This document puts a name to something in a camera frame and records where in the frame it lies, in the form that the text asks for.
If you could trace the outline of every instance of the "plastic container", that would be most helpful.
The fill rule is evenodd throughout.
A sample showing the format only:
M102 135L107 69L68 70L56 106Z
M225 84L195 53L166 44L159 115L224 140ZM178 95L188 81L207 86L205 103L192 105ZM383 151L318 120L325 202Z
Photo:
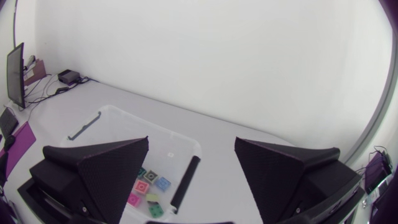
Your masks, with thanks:
M173 206L171 201L175 200L177 189L193 157L201 157L199 143L111 105L100 108L61 142L61 147L77 147L146 136L149 140L149 151L143 168L147 171L153 170L159 177L165 177L171 182L171 186L165 192L155 185L151 185L148 191L148 194L159 196L159 204L164 214L159 218L152 218L145 195L140 195L132 189L134 194L140 196L141 203L137 208L127 204L121 223L145 223L147 220L164 222L172 219L178 208ZM179 197L183 198L185 191L178 192Z

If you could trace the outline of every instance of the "black device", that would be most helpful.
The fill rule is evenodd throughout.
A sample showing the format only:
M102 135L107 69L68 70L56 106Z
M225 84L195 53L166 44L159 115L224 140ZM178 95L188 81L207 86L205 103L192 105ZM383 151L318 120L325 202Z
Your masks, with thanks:
M10 136L17 126L17 118L9 108L6 108L0 116L0 129L4 138Z
M10 150L11 146L13 146L15 143L15 136L10 135L6 138L6 142L4 143L4 150L8 152Z
M148 138L93 146L45 146L18 192L44 223L119 223L148 152Z
M8 98L21 108L25 108L24 89L24 43L21 43L7 56Z
M80 73L69 69L58 74L58 80L67 85L73 84L79 78L80 78Z
M361 176L338 161L337 148L236 138L235 152L264 223L340 223L364 195Z

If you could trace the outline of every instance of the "white wall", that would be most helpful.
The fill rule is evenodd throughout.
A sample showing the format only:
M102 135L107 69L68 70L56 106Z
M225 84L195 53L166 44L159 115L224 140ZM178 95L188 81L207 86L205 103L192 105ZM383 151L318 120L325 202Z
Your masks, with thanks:
M374 0L37 0L35 9L48 72L77 70L297 146L340 147L341 157L372 116L391 57Z
M13 50L12 23L15 0L7 0L0 11L0 111L9 101L7 94L7 54Z

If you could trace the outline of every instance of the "cube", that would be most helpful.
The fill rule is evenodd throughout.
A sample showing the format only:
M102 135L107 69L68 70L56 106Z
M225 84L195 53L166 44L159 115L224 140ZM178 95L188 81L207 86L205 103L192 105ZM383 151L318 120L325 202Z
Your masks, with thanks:
M129 196L129 199L127 200L127 202L134 207L138 207L138 205L141 202L141 198L133 193L130 193L130 196Z
M163 192L165 192L168 187L170 187L172 183L170 183L170 181L168 181L166 178L161 177L159 180L156 181L155 185L162 190Z
M145 199L150 203L159 202L159 197L156 194L147 194Z
M149 190L149 184L145 183L144 181L137 180L137 182L134 186L134 190L136 190L136 192L144 195Z
M149 207L149 212L153 218L159 218L163 215L163 209L159 204Z
M144 168L140 168L138 171L138 176L137 178L141 178L147 171Z
M158 175L154 171L150 170L144 175L144 178L153 184L158 178Z

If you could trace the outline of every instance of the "purple object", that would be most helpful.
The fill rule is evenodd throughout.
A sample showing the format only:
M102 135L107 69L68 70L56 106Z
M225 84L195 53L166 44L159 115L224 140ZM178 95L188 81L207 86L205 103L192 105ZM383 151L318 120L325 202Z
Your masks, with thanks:
M25 154L25 152L36 142L36 137L33 134L29 123L24 123L14 134L16 140L14 145L8 150L8 162L6 177L10 175L11 171L17 165L19 159ZM0 151L0 157L4 154L4 149Z

